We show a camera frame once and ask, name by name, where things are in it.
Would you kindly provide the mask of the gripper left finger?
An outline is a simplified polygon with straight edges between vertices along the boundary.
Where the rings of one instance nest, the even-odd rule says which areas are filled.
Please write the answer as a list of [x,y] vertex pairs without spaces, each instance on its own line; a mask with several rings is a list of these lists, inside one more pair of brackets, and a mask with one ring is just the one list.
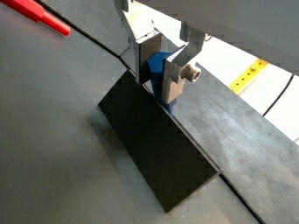
[[146,20],[130,13],[129,2],[134,0],[114,0],[117,12],[121,16],[126,31],[129,33],[130,49],[134,52],[135,58],[131,66],[131,70],[135,72],[135,81],[139,85],[143,85],[151,80],[151,71],[147,64],[147,60],[151,56],[161,51],[162,47],[162,33],[151,28],[149,31],[141,31],[137,27],[137,23],[142,23],[142,27],[146,27]]

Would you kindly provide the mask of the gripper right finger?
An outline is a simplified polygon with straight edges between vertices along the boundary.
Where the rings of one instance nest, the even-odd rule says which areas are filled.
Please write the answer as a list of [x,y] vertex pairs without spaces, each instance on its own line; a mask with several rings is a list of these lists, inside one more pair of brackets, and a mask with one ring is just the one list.
[[195,82],[202,75],[202,70],[195,66],[193,59],[202,51],[205,38],[205,32],[182,23],[181,39],[186,44],[171,53],[163,64],[165,103],[171,103],[183,93],[185,81]]

